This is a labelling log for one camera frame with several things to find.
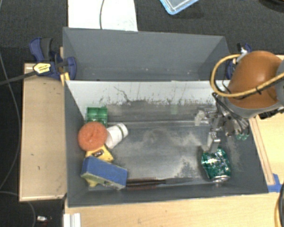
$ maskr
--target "black floor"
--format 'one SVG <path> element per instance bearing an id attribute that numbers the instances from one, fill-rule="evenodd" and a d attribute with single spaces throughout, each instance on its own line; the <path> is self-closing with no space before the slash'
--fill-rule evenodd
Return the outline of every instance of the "black floor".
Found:
<path id="1" fill-rule="evenodd" d="M 238 42 L 253 50 L 284 54 L 284 4 L 270 0 L 201 0 L 178 15 L 168 15 L 158 0 L 134 0 L 140 31 L 223 35 L 230 52 Z M 28 43 L 35 37 L 52 37 L 53 49 L 62 45 L 62 27 L 67 26 L 67 0 L 3 0 L 0 14 L 0 49 L 9 77 L 22 73 L 24 61 L 32 59 Z M 0 80 L 4 74 L 0 65 Z M 13 83 L 21 108 L 21 83 Z M 0 184 L 14 159 L 18 122 L 8 87 L 0 87 Z M 3 186 L 18 192 L 19 161 Z M 36 215 L 47 216 L 48 227 L 61 225 L 62 201 L 33 202 Z M 16 196 L 0 194 L 0 227 L 31 226 L 33 216 Z"/>

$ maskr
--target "blue sponge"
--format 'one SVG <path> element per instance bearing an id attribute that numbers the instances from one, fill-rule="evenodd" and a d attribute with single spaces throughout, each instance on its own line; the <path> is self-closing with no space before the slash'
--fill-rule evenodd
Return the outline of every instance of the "blue sponge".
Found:
<path id="1" fill-rule="evenodd" d="M 83 161 L 81 177 L 119 190 L 126 187 L 127 170 L 90 156 Z"/>

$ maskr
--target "green can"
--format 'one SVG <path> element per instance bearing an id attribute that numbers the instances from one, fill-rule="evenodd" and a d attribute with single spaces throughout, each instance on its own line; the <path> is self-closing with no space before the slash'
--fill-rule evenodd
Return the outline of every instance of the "green can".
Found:
<path id="1" fill-rule="evenodd" d="M 226 152 L 218 147 L 217 152 L 203 152 L 202 167 L 213 182 L 227 181 L 231 176 L 231 167 Z"/>
<path id="2" fill-rule="evenodd" d="M 107 127 L 107 108 L 88 107 L 86 111 L 86 122 L 97 121 Z"/>

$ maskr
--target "orange ball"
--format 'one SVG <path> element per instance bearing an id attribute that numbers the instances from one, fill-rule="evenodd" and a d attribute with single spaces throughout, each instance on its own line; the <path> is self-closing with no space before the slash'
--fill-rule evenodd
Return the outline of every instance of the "orange ball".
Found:
<path id="1" fill-rule="evenodd" d="M 84 151 L 96 150 L 104 145 L 107 139 L 107 130 L 99 122 L 88 122 L 78 133 L 79 146 Z"/>

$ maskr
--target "yellow cable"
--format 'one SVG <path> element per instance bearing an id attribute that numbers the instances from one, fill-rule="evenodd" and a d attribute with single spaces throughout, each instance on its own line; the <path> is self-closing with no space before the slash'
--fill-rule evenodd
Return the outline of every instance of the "yellow cable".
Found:
<path id="1" fill-rule="evenodd" d="M 284 72 L 283 72 L 283 73 L 279 74 L 278 76 L 275 76 L 274 78 L 271 78 L 270 80 L 268 80 L 268 81 L 266 81 L 266 82 L 260 84 L 259 86 L 255 87 L 255 88 L 253 88 L 253 89 L 246 90 L 246 91 L 240 92 L 240 93 L 230 93 L 230 94 L 224 93 L 224 92 L 222 92 L 220 89 L 218 89 L 218 88 L 216 87 L 215 83 L 214 83 L 214 82 L 215 82 L 215 79 L 214 79 L 214 78 L 215 78 L 215 74 L 216 74 L 216 72 L 217 72 L 219 66 L 220 66 L 223 62 L 225 62 L 225 61 L 227 61 L 227 60 L 230 60 L 230 59 L 238 58 L 240 55 L 241 55 L 241 54 L 228 55 L 228 56 L 222 58 L 221 60 L 219 60 L 219 61 L 217 62 L 217 64 L 214 66 L 212 75 L 211 75 L 211 77 L 210 77 L 210 85 L 211 85 L 213 91 L 214 91 L 216 94 L 218 94 L 218 95 L 220 95 L 220 96 L 223 96 L 223 97 L 242 97 L 242 96 L 246 96 L 246 95 L 248 95 L 248 94 L 252 94 L 252 93 L 258 92 L 259 90 L 261 90 L 261 89 L 263 89 L 263 88 L 265 88 L 265 87 L 267 87 L 267 86 L 273 84 L 274 82 L 276 82 L 276 81 L 278 81 L 279 79 L 281 79 L 281 78 L 284 77 Z"/>
<path id="2" fill-rule="evenodd" d="M 279 198 L 277 199 L 276 203 L 275 203 L 275 227 L 280 227 L 281 223 L 280 223 L 280 219 L 279 219 Z"/>

